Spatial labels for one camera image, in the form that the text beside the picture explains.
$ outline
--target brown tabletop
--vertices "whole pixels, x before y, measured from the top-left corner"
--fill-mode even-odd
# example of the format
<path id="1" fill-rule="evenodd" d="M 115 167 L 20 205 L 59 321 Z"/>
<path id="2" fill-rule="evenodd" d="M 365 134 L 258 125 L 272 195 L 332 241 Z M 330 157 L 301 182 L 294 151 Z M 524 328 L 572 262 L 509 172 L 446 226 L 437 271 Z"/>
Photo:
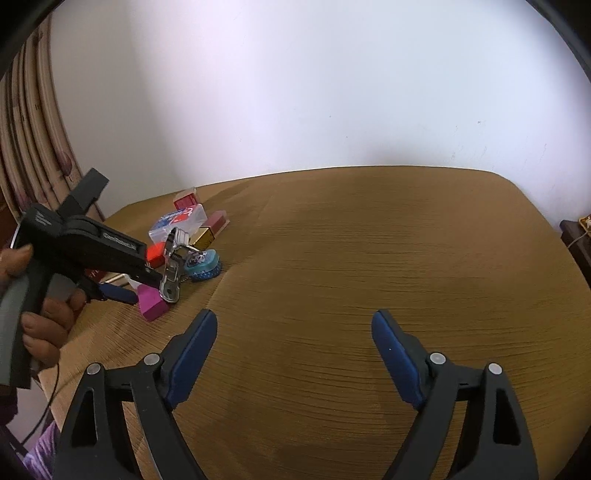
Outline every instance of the brown tabletop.
<path id="1" fill-rule="evenodd" d="M 210 480 L 382 478 L 408 433 L 370 333 L 390 309 L 428 350 L 501 364 L 534 442 L 540 478 L 565 464 L 591 421 L 591 293 L 559 235 L 509 181 L 429 167 L 303 171 L 203 187 L 228 211 L 214 280 L 146 323 L 113 302 L 85 309 L 63 349 L 53 413 L 62 424 L 82 371 L 160 351 L 201 308 L 217 341 L 174 416 Z M 108 224 L 139 239 L 171 196 L 130 205 Z M 53 372 L 43 375 L 46 389 Z M 437 467 L 450 466 L 454 415 Z M 143 473 L 156 478 L 133 407 Z"/>

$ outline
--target red box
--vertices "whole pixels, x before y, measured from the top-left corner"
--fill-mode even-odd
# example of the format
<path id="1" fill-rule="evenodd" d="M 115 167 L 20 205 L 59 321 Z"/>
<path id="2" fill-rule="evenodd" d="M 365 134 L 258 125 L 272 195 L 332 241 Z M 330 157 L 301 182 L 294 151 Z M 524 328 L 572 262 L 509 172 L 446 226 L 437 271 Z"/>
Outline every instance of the red box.
<path id="1" fill-rule="evenodd" d="M 199 205 L 200 203 L 201 200 L 199 200 L 197 195 L 197 189 L 183 190 L 174 197 L 174 206 L 177 210 L 183 210 L 192 205 Z"/>
<path id="2" fill-rule="evenodd" d="M 225 210 L 218 210 L 217 212 L 213 212 L 201 227 L 209 227 L 212 232 L 213 236 L 217 237 L 222 230 L 226 228 L 226 225 L 230 223 L 228 220 L 228 214 Z"/>
<path id="3" fill-rule="evenodd" d="M 146 251 L 146 260 L 152 268 L 164 265 L 164 242 L 150 245 Z"/>

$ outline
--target gold box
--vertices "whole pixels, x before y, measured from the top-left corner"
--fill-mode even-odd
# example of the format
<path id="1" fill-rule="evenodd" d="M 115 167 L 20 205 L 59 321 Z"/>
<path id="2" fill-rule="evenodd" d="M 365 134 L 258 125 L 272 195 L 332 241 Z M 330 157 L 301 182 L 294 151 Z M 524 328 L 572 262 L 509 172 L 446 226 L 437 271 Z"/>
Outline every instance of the gold box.
<path id="1" fill-rule="evenodd" d="M 191 246 L 199 249 L 199 250 L 207 250 L 209 245 L 212 244 L 214 240 L 212 229 L 208 226 L 202 226 L 197 230 L 197 233 L 191 236 L 191 240 L 189 243 Z"/>

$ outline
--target blue gripper pad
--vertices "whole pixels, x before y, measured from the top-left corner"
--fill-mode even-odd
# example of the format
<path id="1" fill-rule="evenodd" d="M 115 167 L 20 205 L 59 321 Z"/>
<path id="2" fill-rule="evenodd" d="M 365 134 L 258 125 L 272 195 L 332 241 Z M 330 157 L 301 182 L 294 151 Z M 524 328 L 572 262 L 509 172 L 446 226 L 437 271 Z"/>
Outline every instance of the blue gripper pad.
<path id="1" fill-rule="evenodd" d="M 127 288 L 111 285 L 110 283 L 101 283 L 99 289 L 109 300 L 120 301 L 127 305 L 138 303 L 138 295 L 133 290 L 127 290 Z"/>
<path id="2" fill-rule="evenodd" d="M 165 383 L 163 398 L 171 410 L 188 399 L 216 336 L 217 318 L 211 310 L 204 309 L 184 334 L 173 337 L 164 348 L 160 374 Z M 176 361 L 167 362 L 169 356 Z"/>
<path id="3" fill-rule="evenodd" d="M 427 351 L 417 338 L 402 331 L 387 310 L 371 323 L 372 338 L 403 401 L 418 410 L 427 399 Z"/>

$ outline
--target white wall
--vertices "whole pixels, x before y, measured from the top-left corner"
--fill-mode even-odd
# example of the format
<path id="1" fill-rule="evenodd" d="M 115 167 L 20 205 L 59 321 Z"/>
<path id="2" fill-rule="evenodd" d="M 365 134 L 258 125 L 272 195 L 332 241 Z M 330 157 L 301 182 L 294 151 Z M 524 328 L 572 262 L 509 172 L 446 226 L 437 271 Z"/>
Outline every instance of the white wall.
<path id="1" fill-rule="evenodd" d="M 107 213 L 278 171 L 490 170 L 591 210 L 591 85 L 524 0 L 67 0 L 57 97 Z"/>

